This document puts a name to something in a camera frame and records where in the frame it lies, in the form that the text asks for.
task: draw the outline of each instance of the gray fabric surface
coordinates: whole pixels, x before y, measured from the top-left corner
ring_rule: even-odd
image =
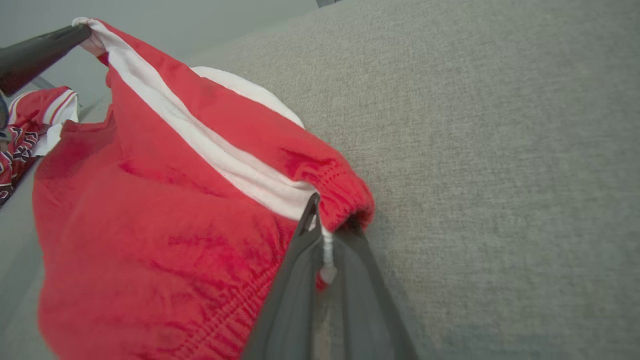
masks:
[[[632,0],[345,0],[191,64],[271,90],[369,183],[421,357],[637,359],[639,24]]]

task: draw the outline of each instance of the gray wall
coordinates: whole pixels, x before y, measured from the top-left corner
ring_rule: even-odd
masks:
[[[316,0],[0,0],[0,47],[85,16],[104,20],[186,61],[197,51],[313,9]],[[107,91],[105,73],[105,66],[78,48],[42,77],[73,88],[86,106]]]

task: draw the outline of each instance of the gray couch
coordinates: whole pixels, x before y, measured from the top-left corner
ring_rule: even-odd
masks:
[[[368,182],[421,358],[638,359],[639,24],[635,0],[345,0],[189,64],[271,90]]]

